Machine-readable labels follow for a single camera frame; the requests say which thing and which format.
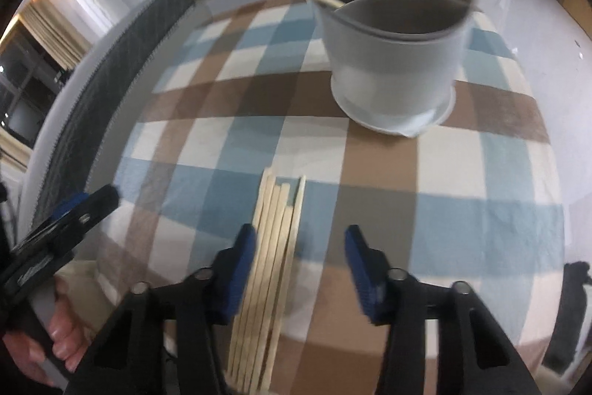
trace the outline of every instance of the bolt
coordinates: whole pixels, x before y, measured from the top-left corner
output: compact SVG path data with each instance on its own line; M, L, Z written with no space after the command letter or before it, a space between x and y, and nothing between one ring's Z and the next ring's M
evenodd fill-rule
M454 283L454 289L461 295L468 295L471 292L471 286L466 281L457 281Z
M214 271L211 268L201 268L193 275L195 279L205 281L214 276Z
M134 286L132 286L131 288L131 292L134 295L141 295L142 293L146 293L150 288L150 285L148 283L146 283L145 281L140 281L139 283L136 283Z
M388 277L391 280L403 281L407 277L407 272L405 270L403 270L402 268L391 268L388 271Z

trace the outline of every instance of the white tile floor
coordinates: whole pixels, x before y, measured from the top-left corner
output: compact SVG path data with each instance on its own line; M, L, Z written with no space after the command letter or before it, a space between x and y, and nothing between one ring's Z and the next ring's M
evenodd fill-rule
M592 212L592 41L556 0L477 4L516 53L545 119L568 218L566 259L592 262L585 215Z

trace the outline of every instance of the container base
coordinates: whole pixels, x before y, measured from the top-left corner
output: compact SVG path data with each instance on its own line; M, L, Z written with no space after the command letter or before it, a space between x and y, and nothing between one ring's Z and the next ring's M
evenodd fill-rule
M335 102L342 111L356 123L372 131L405 136L407 138L414 138L430 126L444 123L450 116L457 101L457 93L454 86L452 86L450 96L436 109L431 109L430 111L414 116L388 116L384 114L372 114L351 103L337 91L334 76L331 76L331 92L333 93L333 99L335 99Z

